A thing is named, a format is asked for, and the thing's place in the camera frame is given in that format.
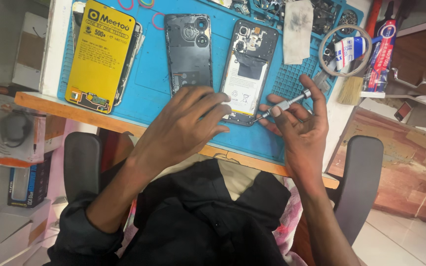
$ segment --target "white cloth rag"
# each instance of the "white cloth rag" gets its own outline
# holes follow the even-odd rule
[[[310,57],[313,6],[310,0],[289,1],[285,4],[284,64],[302,64]]]

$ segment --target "precision screwdriver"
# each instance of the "precision screwdriver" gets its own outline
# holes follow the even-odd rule
[[[302,100],[302,99],[308,99],[308,98],[310,98],[310,96],[311,96],[311,92],[310,92],[310,90],[309,89],[304,89],[303,91],[302,91],[302,93],[300,93],[300,95],[299,96],[297,96],[297,97],[295,97],[295,98],[293,98],[292,100],[285,100],[285,101],[281,101],[280,103],[278,103],[278,104],[276,104],[276,105],[274,105],[274,106],[279,106],[282,110],[287,110],[287,109],[289,109],[289,107],[294,103],[294,102],[296,102],[296,101],[299,101],[299,100]],[[262,118],[266,118],[266,117],[268,117],[268,116],[270,116],[271,115],[271,112],[272,112],[272,108],[274,107],[274,106],[272,106],[272,107],[270,107],[260,118],[257,118],[256,120],[254,120],[254,121],[252,121],[251,123],[254,123],[254,122],[256,122],[257,120],[260,120],[260,119],[262,119]]]

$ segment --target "phone case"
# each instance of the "phone case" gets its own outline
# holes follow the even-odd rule
[[[164,28],[171,97],[184,85],[212,87],[210,17],[167,14]]]
[[[223,121],[252,126],[278,38],[275,29],[243,19],[234,25],[220,88],[231,96],[232,113]]]

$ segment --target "red rubber band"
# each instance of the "red rubber band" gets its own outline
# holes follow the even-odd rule
[[[137,2],[139,3],[139,5],[140,5],[141,7],[146,8],[146,9],[151,9],[151,8],[154,6],[154,0],[152,0],[152,3],[151,3],[149,6],[146,6],[145,4],[141,3],[141,1],[140,1],[140,0],[137,0]]]
[[[157,16],[157,15],[163,15],[163,16],[165,16],[164,14],[162,14],[162,13],[160,13],[160,12],[155,13],[155,14],[152,16],[152,25],[153,25],[156,29],[158,29],[158,30],[164,30],[164,28],[157,27],[157,26],[155,25],[155,23],[154,23],[154,18],[155,18],[155,16]]]
[[[131,9],[133,9],[133,7],[134,7],[134,0],[131,0],[131,6],[129,7],[129,8],[125,8],[123,5],[122,5],[122,3],[121,3],[121,0],[118,0],[118,4],[121,6],[121,8],[122,9],[124,9],[124,10],[131,10]]]

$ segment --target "fingernail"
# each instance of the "fingernail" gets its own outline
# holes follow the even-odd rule
[[[274,117],[278,117],[280,116],[281,112],[280,112],[280,108],[278,106],[274,106],[272,107],[272,115]]]

